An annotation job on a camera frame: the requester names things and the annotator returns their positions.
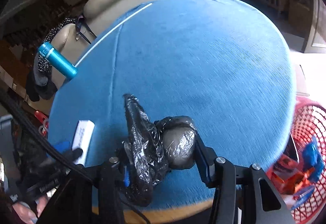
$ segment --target plastic wrap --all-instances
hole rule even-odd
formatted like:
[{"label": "plastic wrap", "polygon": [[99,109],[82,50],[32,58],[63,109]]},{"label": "plastic wrap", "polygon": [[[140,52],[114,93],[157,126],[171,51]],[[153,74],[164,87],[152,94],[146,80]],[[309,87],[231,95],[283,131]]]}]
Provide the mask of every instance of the plastic wrap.
[{"label": "plastic wrap", "polygon": [[130,186],[124,194],[134,204],[147,206],[152,201],[153,186],[163,180],[168,163],[157,128],[137,98],[125,94],[124,108],[129,134],[124,149],[130,162]]},{"label": "plastic wrap", "polygon": [[169,167],[175,170],[193,167],[196,135],[193,120],[188,116],[169,116],[155,124],[163,141]]}]

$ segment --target black cable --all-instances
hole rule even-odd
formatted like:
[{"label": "black cable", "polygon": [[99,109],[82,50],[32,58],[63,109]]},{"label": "black cable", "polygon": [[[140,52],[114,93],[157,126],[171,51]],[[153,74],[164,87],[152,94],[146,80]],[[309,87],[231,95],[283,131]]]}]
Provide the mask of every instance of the black cable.
[{"label": "black cable", "polygon": [[9,95],[0,88],[0,103],[6,108],[6,110],[11,113],[14,119],[24,128],[33,139],[40,144],[40,146],[48,152],[48,154],[58,162],[60,162],[65,167],[79,174],[82,178],[93,183],[92,179],[87,175],[87,173],[78,168],[75,164],[66,159],[61,153],[59,153],[46,139],[44,139],[32,122],[27,118],[25,113],[20,109],[20,107],[12,100]]},{"label": "black cable", "polygon": [[123,204],[125,204],[127,207],[129,207],[137,215],[139,215],[143,220],[145,220],[146,224],[151,224],[150,221],[148,220],[148,218],[142,212],[140,212],[138,209],[136,209],[133,205],[130,205],[127,202],[122,201],[122,200],[121,200],[121,202]]}]

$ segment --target human hand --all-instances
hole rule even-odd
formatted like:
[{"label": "human hand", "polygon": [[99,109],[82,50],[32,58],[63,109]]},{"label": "human hand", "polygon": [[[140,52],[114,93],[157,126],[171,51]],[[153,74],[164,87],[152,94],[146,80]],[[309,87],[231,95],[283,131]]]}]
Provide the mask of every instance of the human hand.
[{"label": "human hand", "polygon": [[[48,196],[45,195],[39,198],[36,207],[38,213],[37,217],[40,217],[47,203],[48,203]],[[20,203],[16,203],[12,207],[16,211],[19,218],[26,224],[34,224],[34,222],[37,220],[35,213],[29,208],[25,207],[24,205]]]}]

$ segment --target red mesh basket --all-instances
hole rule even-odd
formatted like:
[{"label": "red mesh basket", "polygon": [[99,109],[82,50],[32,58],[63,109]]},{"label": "red mesh basket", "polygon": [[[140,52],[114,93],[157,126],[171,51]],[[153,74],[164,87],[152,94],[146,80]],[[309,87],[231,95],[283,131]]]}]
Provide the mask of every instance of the red mesh basket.
[{"label": "red mesh basket", "polygon": [[[295,114],[291,127],[295,140],[308,144],[314,135],[318,150],[326,162],[326,110],[317,102],[305,97],[297,97]],[[312,196],[300,207],[292,211],[296,223],[312,223],[326,202],[326,170],[322,171],[319,181],[315,184]]]}]

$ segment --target blue flashlight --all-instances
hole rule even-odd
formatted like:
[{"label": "blue flashlight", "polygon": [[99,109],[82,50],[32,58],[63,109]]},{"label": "blue flashlight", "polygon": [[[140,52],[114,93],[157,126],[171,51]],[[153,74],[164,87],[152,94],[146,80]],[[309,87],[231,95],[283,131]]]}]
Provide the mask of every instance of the blue flashlight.
[{"label": "blue flashlight", "polygon": [[60,54],[49,42],[45,42],[39,47],[39,53],[66,78],[73,79],[74,76],[76,76],[77,68]]}]

